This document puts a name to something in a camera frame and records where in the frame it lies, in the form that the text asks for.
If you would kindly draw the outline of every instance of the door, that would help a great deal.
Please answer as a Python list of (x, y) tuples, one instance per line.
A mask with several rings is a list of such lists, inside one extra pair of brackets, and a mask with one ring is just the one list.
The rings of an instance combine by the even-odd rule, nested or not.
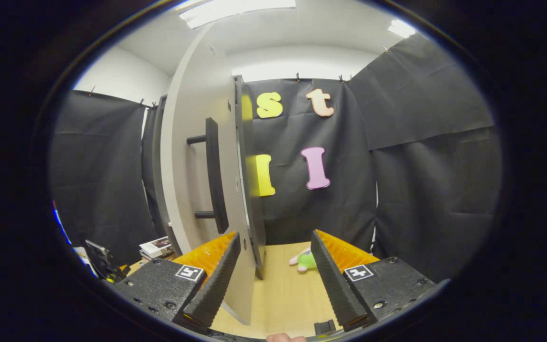
[(222, 197), (228, 220), (225, 232), (236, 231), (241, 243), (222, 306), (243, 324), (250, 324), (255, 258), (250, 247), (238, 162), (235, 81), (224, 52), (209, 42), (211, 26), (202, 28), (191, 43), (171, 82), (161, 122), (161, 181), (170, 225), (181, 253), (221, 235), (215, 219), (196, 218), (195, 212), (213, 211), (215, 199), (211, 198), (208, 181), (206, 143), (187, 142), (187, 138), (206, 134), (207, 118), (215, 121)]
[(253, 109), (250, 96), (246, 92), (242, 76), (235, 76), (236, 84), (236, 128), (237, 153), (242, 176), (242, 190), (245, 199), (246, 221), (249, 226), (250, 244), (255, 256), (256, 275), (263, 279), (263, 264), (265, 259), (265, 222), (259, 179), (256, 169), (256, 153), (252, 129)]

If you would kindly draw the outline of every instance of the black fabric backdrop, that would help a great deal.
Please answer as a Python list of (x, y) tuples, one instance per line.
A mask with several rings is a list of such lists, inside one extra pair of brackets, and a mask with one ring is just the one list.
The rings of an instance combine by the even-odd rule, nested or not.
[[(256, 153), (272, 156), (276, 194), (262, 197), (267, 244), (308, 241), (321, 229), (374, 254), (398, 256), (433, 281), (454, 277), (488, 235), (501, 184), (492, 115), (464, 69), (413, 35), (348, 84), (249, 82)], [(320, 117), (305, 95), (331, 95)], [(261, 119), (256, 98), (276, 91), (282, 114)], [(324, 147), (328, 188), (309, 190), (302, 149)], [(378, 186), (378, 207), (376, 204)]]
[(145, 186), (145, 193), (147, 197), (147, 206), (151, 213), (151, 220), (153, 222), (158, 236), (165, 236), (166, 231), (161, 222), (161, 216), (158, 208), (158, 201), (156, 200), (156, 187), (153, 182), (153, 134), (156, 121), (156, 111), (149, 109), (145, 120), (145, 129), (143, 130), (143, 141), (141, 145), (141, 171), (143, 173), (143, 185)]
[(141, 183), (144, 106), (72, 91), (59, 111), (50, 149), (50, 188), (74, 246), (91, 240), (113, 265), (140, 259), (139, 243), (159, 238)]
[[(254, 113), (255, 153), (271, 155), (269, 173), (275, 195), (261, 197), (268, 245), (310, 240), (314, 229), (368, 250), (375, 218), (375, 179), (363, 122), (354, 95), (334, 80), (267, 80), (248, 82)], [(330, 94), (330, 117), (313, 112), (305, 95), (321, 88)], [(261, 119), (256, 98), (282, 96), (283, 112)], [(302, 149), (323, 147), (327, 188), (310, 190)]]
[(469, 76), (434, 41), (404, 39), (349, 88), (377, 178), (379, 257), (440, 281), (486, 238), (501, 184), (492, 115)]

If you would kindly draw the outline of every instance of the orange foam pad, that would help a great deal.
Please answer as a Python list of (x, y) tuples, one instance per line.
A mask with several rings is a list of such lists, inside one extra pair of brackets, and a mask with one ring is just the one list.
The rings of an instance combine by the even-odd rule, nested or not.
[(362, 249), (347, 243), (320, 230), (315, 230), (326, 246), (328, 253), (335, 261), (339, 271), (343, 273), (346, 268), (371, 264), (379, 261), (377, 257), (370, 255)]
[(202, 287), (204, 287), (208, 279), (210, 279), (210, 275), (212, 275), (219, 265), (219, 262), (223, 258), (223, 254), (225, 254), (225, 251), (227, 250), (227, 247), (232, 241), (235, 233), (236, 232), (233, 231), (226, 235), (219, 236), (214, 240), (193, 249), (189, 253), (181, 255), (180, 257), (172, 260), (172, 262), (176, 262), (181, 265), (203, 268), (206, 272), (206, 279), (204, 279), (204, 282), (202, 283)]

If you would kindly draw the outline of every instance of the white door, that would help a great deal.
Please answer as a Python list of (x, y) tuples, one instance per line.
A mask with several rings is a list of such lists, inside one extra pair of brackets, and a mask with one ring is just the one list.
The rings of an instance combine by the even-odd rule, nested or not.
[(218, 125), (222, 190), (229, 227), (239, 233), (241, 253), (223, 300), (236, 319), (250, 324), (255, 258), (250, 247), (237, 156), (235, 83), (223, 51), (209, 42), (212, 24), (200, 31), (174, 73), (161, 122), (160, 165), (163, 194), (182, 253), (219, 237), (214, 219), (196, 211), (213, 210), (206, 144), (187, 138), (205, 134), (206, 119)]

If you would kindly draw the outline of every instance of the stuffed toy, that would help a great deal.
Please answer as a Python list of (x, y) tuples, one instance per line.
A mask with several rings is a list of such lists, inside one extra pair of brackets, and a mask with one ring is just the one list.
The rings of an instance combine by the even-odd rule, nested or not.
[(309, 268), (316, 268), (315, 259), (313, 258), (313, 254), (311, 253), (311, 247), (307, 247), (304, 249), (299, 255), (291, 258), (291, 260), (288, 261), (288, 264), (290, 266), (297, 265), (297, 270), (300, 272), (305, 272)]

